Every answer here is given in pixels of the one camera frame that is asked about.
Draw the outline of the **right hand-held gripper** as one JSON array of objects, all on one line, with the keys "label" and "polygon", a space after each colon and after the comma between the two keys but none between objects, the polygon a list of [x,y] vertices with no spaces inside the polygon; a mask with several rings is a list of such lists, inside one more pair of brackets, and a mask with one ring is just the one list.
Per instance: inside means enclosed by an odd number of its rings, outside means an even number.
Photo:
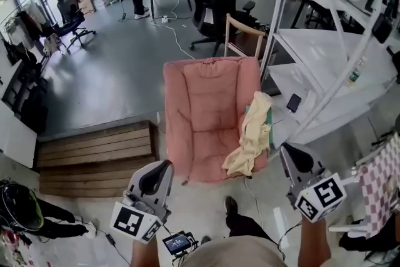
[{"label": "right hand-held gripper", "polygon": [[339,175],[325,167],[317,152],[301,144],[283,143],[279,155],[290,181],[286,196],[309,222],[324,218],[346,199]]}]

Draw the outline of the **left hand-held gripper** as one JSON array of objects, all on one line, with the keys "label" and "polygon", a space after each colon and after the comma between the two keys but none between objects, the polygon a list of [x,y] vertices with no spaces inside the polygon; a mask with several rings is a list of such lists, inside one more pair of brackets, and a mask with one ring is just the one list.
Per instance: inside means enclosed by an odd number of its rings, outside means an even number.
[{"label": "left hand-held gripper", "polygon": [[166,204],[171,192],[174,166],[155,161],[136,171],[115,202],[110,228],[143,244],[149,243],[166,223],[171,211]]}]

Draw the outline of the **pale yellow cloth garment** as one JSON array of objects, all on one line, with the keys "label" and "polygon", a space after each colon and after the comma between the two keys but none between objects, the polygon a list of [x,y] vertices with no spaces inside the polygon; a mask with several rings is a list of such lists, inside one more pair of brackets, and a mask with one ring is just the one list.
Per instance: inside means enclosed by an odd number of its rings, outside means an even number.
[{"label": "pale yellow cloth garment", "polygon": [[239,147],[231,152],[222,164],[228,176],[251,176],[256,158],[269,149],[268,111],[272,103],[269,95],[256,91],[241,126]]}]

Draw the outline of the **pink cushioned armchair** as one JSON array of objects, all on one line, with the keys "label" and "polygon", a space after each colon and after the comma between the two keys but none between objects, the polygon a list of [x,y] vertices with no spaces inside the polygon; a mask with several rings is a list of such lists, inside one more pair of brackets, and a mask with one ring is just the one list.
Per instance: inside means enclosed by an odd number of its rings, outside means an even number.
[{"label": "pink cushioned armchair", "polygon": [[223,168],[239,147],[246,108],[260,91],[253,57],[168,62],[165,83],[166,149],[185,183],[217,183],[236,177]]}]

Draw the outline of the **person's right forearm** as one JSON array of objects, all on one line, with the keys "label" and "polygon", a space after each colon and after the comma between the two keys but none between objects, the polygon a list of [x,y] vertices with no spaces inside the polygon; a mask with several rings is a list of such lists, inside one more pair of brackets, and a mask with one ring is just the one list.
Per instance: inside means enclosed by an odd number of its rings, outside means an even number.
[{"label": "person's right forearm", "polygon": [[321,267],[331,259],[326,233],[325,219],[311,223],[306,217],[302,217],[301,245],[297,267]]}]

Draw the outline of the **person's left forearm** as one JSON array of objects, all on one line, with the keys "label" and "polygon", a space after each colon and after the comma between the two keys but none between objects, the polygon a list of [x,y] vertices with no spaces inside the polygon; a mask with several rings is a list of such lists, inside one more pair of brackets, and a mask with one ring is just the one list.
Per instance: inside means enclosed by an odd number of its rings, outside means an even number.
[{"label": "person's left forearm", "polygon": [[147,244],[133,241],[130,267],[160,267],[156,237]]}]

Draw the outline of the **white folding table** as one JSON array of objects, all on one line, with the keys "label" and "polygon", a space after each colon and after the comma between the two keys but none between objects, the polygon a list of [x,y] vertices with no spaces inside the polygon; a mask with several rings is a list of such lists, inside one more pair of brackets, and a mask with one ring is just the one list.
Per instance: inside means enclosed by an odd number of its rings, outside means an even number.
[{"label": "white folding table", "polygon": [[[358,184],[361,187],[361,185],[359,183],[358,170],[351,177],[346,178],[343,181],[343,185],[346,186],[349,184]],[[396,210],[394,210],[392,212],[392,215],[396,215],[396,214],[400,214],[400,208],[397,208]],[[366,238],[366,224],[364,223],[364,219],[358,224],[354,224],[354,223],[353,224],[332,224],[332,225],[330,225],[328,230],[330,232],[334,232],[334,233],[354,233],[356,237],[362,236],[362,237]]]}]

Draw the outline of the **small chest monitor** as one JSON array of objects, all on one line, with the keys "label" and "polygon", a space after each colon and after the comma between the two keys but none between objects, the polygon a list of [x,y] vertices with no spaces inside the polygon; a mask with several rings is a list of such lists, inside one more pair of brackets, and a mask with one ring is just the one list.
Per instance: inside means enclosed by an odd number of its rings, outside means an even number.
[{"label": "small chest monitor", "polygon": [[169,234],[170,236],[164,238],[162,242],[175,258],[189,254],[198,247],[199,241],[194,239],[192,233],[185,233],[184,231],[173,233],[171,231]]}]

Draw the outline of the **brown wooden steps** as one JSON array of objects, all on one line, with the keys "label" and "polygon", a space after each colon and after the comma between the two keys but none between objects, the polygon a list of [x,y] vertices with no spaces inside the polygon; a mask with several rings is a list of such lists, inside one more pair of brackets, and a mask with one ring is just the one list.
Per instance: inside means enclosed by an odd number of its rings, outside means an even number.
[{"label": "brown wooden steps", "polygon": [[118,197],[132,175],[158,160],[150,121],[48,141],[37,149],[41,194],[69,198]]}]

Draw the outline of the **person's right leg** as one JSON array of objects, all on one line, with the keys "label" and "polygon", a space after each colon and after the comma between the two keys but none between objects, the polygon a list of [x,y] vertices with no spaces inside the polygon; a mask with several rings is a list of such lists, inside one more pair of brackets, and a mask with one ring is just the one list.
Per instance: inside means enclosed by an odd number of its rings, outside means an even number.
[{"label": "person's right leg", "polygon": [[254,236],[267,239],[277,245],[255,220],[239,214],[238,204],[232,196],[225,197],[224,207],[226,210],[226,225],[229,228],[230,237]]}]

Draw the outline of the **teal card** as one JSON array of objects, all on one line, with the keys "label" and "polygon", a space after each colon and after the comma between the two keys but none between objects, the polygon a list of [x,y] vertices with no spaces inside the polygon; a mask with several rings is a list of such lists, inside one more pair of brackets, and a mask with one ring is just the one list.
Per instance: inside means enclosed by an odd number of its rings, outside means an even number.
[{"label": "teal card", "polygon": [[248,106],[242,123],[241,146],[251,154],[269,149],[273,130],[271,103],[253,101]]}]

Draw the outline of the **black phone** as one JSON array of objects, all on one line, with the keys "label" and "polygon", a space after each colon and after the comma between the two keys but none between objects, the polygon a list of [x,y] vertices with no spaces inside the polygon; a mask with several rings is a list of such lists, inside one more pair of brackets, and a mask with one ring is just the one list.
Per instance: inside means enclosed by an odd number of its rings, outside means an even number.
[{"label": "black phone", "polygon": [[301,103],[301,97],[299,97],[297,94],[293,94],[289,99],[286,108],[290,110],[290,112],[295,113],[298,110],[300,103]]}]

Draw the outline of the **person's beige shirt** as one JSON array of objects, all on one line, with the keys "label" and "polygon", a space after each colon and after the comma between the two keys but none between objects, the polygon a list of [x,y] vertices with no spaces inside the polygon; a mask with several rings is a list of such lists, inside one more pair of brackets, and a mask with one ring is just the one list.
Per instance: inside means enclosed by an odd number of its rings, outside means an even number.
[{"label": "person's beige shirt", "polygon": [[181,267],[288,267],[273,243],[255,236],[211,240],[191,253]]}]

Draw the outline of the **green label bottle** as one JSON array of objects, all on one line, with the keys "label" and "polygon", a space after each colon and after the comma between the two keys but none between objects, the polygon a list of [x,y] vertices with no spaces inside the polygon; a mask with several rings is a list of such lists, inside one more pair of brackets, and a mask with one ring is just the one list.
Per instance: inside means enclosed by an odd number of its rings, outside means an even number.
[{"label": "green label bottle", "polygon": [[354,67],[352,71],[349,73],[349,76],[347,78],[347,87],[353,86],[356,81],[359,79],[361,73],[361,69],[359,67]]}]

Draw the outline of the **white metal shelf rack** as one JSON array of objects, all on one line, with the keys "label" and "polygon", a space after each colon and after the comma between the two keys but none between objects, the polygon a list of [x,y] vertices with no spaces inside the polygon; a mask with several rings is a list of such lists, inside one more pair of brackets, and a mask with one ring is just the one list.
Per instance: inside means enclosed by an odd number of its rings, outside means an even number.
[{"label": "white metal shelf rack", "polygon": [[[326,10],[329,21],[316,28],[281,26],[286,0],[276,0],[262,60],[279,95],[272,100],[272,143],[308,143],[369,111],[371,104],[396,83],[390,52],[400,51],[400,0],[376,0],[370,15],[347,0],[304,0]],[[384,44],[372,34],[380,13],[392,19]],[[356,83],[347,78],[359,60],[367,64]],[[293,94],[301,97],[295,113],[286,108]]]}]

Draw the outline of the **black bag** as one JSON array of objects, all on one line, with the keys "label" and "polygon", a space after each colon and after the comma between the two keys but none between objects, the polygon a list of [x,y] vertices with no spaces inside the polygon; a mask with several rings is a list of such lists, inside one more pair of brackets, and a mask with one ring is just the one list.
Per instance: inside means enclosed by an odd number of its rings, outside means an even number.
[{"label": "black bag", "polygon": [[400,51],[398,51],[396,53],[390,52],[389,54],[392,57],[392,63],[393,63],[393,65],[396,68],[396,71],[398,73],[397,74],[397,78],[396,78],[396,82],[398,84],[400,84]]}]

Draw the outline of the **black cabinet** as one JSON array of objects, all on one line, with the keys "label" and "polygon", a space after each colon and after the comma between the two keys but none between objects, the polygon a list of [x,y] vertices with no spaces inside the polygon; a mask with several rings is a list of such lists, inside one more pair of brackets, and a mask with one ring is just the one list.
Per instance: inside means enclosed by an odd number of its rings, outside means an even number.
[{"label": "black cabinet", "polygon": [[46,128],[48,81],[22,60],[0,76],[0,101],[36,134]]}]

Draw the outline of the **light wooden chair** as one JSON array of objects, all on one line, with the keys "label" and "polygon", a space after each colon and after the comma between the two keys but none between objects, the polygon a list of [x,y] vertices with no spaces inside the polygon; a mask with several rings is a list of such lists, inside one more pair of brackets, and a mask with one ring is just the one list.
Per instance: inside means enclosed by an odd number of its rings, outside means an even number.
[{"label": "light wooden chair", "polygon": [[226,14],[226,34],[224,42],[224,56],[234,53],[240,57],[254,57],[258,61],[262,58],[261,49],[266,44],[268,31],[258,19],[249,16],[248,24]]}]

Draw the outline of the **black mesh office chair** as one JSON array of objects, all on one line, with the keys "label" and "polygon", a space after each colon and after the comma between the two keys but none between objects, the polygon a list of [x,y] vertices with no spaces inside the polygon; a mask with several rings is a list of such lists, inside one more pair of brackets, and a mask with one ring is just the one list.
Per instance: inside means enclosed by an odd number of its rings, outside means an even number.
[{"label": "black mesh office chair", "polygon": [[59,0],[57,8],[61,13],[62,26],[55,25],[54,30],[56,34],[62,38],[68,34],[74,37],[70,40],[69,45],[64,45],[68,54],[70,54],[70,47],[77,41],[81,47],[84,47],[81,38],[88,34],[96,35],[96,31],[81,28],[80,25],[85,21],[84,14],[79,7],[79,0]]}]

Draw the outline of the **clothes rack with garments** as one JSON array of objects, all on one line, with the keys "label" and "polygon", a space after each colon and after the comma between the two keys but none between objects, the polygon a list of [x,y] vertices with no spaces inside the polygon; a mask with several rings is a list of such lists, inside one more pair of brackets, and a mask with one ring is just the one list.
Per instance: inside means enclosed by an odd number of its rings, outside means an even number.
[{"label": "clothes rack with garments", "polygon": [[41,7],[33,0],[24,0],[0,21],[2,34],[13,45],[22,44],[25,49],[36,48],[45,58],[59,52],[68,53],[62,42],[58,23],[52,23]]}]

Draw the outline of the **cardboard boxes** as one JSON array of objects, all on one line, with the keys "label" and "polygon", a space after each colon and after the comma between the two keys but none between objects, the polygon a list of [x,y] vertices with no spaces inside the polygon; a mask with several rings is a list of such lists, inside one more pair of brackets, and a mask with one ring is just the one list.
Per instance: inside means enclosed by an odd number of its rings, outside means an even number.
[{"label": "cardboard boxes", "polygon": [[84,15],[104,9],[104,7],[104,0],[79,0],[79,9]]}]

